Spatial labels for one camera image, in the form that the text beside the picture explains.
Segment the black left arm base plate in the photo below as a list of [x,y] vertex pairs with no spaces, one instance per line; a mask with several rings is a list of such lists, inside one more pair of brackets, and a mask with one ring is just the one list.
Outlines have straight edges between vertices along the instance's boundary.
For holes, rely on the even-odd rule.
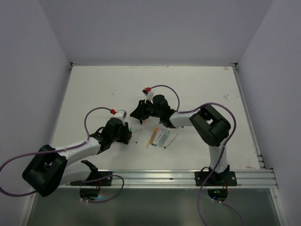
[[87,182],[90,180],[96,180],[105,176],[111,176],[112,171],[95,171],[92,172],[85,181],[71,182],[71,186],[80,186],[79,195],[81,198],[87,198],[88,200],[95,201],[97,198],[101,198],[100,188],[101,186],[111,186],[112,177],[107,177],[96,182]]

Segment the dark green capped marker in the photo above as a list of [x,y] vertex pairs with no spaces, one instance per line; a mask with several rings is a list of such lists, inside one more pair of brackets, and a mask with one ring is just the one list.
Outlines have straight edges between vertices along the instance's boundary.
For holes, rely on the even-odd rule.
[[154,141],[152,142],[153,146],[157,145],[157,142],[158,142],[158,140],[160,139],[160,137],[162,136],[163,133],[164,133],[164,129],[161,129],[160,132],[155,137]]

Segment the pale green translucent highlighter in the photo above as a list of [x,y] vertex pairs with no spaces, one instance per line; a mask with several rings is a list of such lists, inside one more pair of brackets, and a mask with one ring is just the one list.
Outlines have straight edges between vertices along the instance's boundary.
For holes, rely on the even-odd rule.
[[169,130],[166,130],[166,131],[165,131],[164,135],[163,135],[162,138],[159,140],[157,146],[162,147],[162,146],[164,145],[164,143],[166,142],[166,140],[167,140],[168,137],[169,137],[169,133],[170,133]]

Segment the black capped whiteboard pen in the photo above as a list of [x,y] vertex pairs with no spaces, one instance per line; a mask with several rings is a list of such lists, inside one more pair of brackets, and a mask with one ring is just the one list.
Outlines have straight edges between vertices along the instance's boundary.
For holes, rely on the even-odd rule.
[[138,132],[137,138],[135,140],[136,144],[138,144],[141,134],[142,134],[142,129],[140,129],[139,132]]

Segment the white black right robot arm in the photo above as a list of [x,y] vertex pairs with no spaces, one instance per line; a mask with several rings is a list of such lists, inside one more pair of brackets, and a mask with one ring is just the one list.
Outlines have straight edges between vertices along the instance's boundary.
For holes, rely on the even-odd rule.
[[178,112],[172,109],[163,95],[155,95],[150,100],[140,100],[138,106],[130,113],[130,117],[142,123],[149,117],[159,118],[166,128],[194,127],[202,140],[209,146],[210,181],[220,185],[226,180],[230,166],[226,158],[226,140],[231,125],[214,106],[228,110],[218,103],[205,103],[192,111]]

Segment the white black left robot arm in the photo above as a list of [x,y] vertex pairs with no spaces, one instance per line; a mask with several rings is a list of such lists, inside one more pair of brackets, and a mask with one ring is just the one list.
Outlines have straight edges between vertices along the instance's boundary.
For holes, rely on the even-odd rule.
[[43,197],[67,183],[97,185],[97,179],[104,174],[86,158],[103,153],[115,142],[127,145],[131,136],[128,123],[112,117],[103,129],[75,148],[67,146],[61,151],[49,145],[40,148],[23,171],[22,178]]

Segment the orange brown highlighter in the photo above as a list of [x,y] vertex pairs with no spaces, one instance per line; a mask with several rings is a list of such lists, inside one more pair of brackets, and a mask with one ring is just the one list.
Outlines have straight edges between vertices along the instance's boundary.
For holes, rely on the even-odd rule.
[[153,133],[152,133],[151,143],[154,142],[154,139],[155,139],[155,137],[156,137],[156,135],[157,135],[157,132],[158,132],[158,127],[156,127],[156,128],[154,129]]

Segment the teal capped white marker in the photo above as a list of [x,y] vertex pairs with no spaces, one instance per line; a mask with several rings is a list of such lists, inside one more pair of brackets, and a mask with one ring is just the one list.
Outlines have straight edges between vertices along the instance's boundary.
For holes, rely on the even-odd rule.
[[167,149],[173,142],[174,140],[178,137],[178,134],[176,134],[165,146],[164,149]]

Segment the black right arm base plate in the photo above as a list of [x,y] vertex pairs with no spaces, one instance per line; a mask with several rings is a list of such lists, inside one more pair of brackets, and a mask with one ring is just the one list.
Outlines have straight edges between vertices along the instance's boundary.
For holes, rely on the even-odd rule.
[[213,173],[205,183],[209,197],[221,202],[227,199],[229,187],[237,185],[236,174],[233,171],[229,171],[223,176]]

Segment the yellow slim highlighter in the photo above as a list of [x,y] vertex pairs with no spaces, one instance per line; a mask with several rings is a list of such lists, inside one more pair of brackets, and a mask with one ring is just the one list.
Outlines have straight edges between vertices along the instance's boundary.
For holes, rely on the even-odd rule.
[[151,136],[150,136],[150,138],[149,138],[149,140],[147,141],[147,144],[146,144],[146,149],[149,147],[149,145],[150,145],[150,143],[151,143],[151,139],[152,139],[152,136],[153,136],[153,134],[154,134],[154,132],[155,132],[155,130],[156,130],[156,125],[154,126],[154,128],[152,129],[152,133],[151,133]]

